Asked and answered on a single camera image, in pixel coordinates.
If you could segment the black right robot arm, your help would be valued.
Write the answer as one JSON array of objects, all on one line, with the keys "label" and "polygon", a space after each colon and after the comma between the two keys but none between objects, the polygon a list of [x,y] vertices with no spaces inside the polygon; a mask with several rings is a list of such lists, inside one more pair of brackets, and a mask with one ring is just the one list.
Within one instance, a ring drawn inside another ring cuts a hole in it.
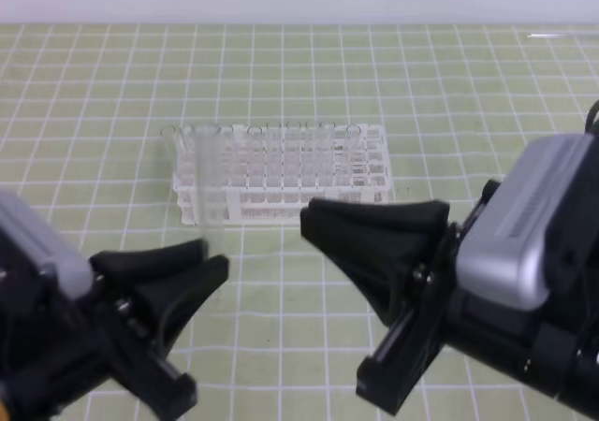
[{"label": "black right robot arm", "polygon": [[357,394],[396,414],[445,346],[589,418],[598,415],[598,257],[566,292],[521,312],[461,289],[457,256],[502,185],[488,181],[462,224],[441,200],[313,199],[300,233],[367,299],[387,335],[357,371]]}]

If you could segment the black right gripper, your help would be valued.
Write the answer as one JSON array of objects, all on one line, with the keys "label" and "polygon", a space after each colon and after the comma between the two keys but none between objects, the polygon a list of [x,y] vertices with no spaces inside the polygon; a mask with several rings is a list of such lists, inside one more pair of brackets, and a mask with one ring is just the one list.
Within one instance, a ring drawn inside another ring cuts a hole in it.
[{"label": "black right gripper", "polygon": [[358,368],[357,393],[395,414],[446,344],[584,415],[598,413],[598,192],[575,185],[545,237],[548,300],[508,309],[458,287],[463,235],[499,186],[488,181],[463,225],[449,204],[315,198],[300,233],[364,296],[386,327]]}]

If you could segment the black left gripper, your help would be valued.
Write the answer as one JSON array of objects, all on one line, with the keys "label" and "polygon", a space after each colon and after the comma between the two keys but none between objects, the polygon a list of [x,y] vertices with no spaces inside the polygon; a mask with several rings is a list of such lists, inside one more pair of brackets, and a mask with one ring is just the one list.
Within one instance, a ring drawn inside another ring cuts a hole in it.
[{"label": "black left gripper", "polygon": [[107,380],[160,420],[197,403],[197,384],[168,362],[185,326],[223,285],[229,260],[202,239],[90,257],[92,289],[69,299],[16,258],[1,269],[1,417],[49,420]]}]

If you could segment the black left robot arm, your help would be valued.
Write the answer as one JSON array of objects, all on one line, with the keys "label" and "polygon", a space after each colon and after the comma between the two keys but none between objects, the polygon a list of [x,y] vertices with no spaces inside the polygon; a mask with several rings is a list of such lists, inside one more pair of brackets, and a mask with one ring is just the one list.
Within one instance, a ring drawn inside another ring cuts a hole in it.
[{"label": "black left robot arm", "polygon": [[161,420],[197,403],[197,385],[168,362],[229,262],[204,240],[85,259],[92,286],[65,296],[15,246],[1,248],[1,416],[48,420],[114,380]]}]

